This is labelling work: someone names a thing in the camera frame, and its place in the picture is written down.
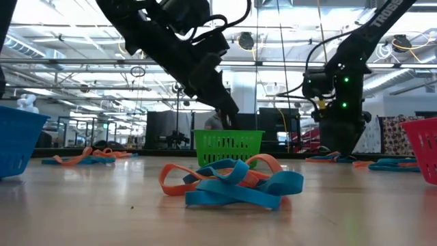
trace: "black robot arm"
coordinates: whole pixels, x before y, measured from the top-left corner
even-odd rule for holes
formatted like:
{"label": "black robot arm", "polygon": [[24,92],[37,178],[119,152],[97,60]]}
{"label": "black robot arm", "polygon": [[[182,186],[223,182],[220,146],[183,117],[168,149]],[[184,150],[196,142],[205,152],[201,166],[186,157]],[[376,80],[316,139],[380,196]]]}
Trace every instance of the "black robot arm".
{"label": "black robot arm", "polygon": [[302,93],[306,98],[324,99],[335,90],[328,105],[315,109],[312,116],[320,123],[321,145],[344,155],[352,153],[365,122],[371,115],[363,112],[363,79],[371,70],[366,66],[380,39],[416,0],[388,0],[363,26],[351,31],[323,69],[304,73]]}
{"label": "black robot arm", "polygon": [[[187,96],[197,96],[199,102],[220,109],[225,128],[237,128],[238,107],[223,86],[222,72],[215,70],[229,49],[221,33],[224,28],[201,34],[194,40],[181,40],[175,35],[185,35],[214,18],[207,0],[162,0],[160,3],[156,0],[97,0],[97,4],[124,37],[126,50],[131,55],[143,50],[184,86]],[[246,11],[240,21],[248,14]],[[224,16],[217,18],[228,25]]]}

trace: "plastic basket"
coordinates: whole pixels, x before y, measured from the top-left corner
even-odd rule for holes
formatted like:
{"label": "plastic basket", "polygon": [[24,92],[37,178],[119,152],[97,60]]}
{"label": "plastic basket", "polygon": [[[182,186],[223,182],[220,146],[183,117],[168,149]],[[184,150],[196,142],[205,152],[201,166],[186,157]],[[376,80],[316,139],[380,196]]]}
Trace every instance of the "plastic basket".
{"label": "plastic basket", "polygon": [[0,106],[0,178],[22,174],[48,116]]}
{"label": "plastic basket", "polygon": [[403,122],[426,182],[437,185],[437,118]]}
{"label": "plastic basket", "polygon": [[203,167],[222,159],[246,161],[259,154],[264,131],[195,130],[197,159]]}

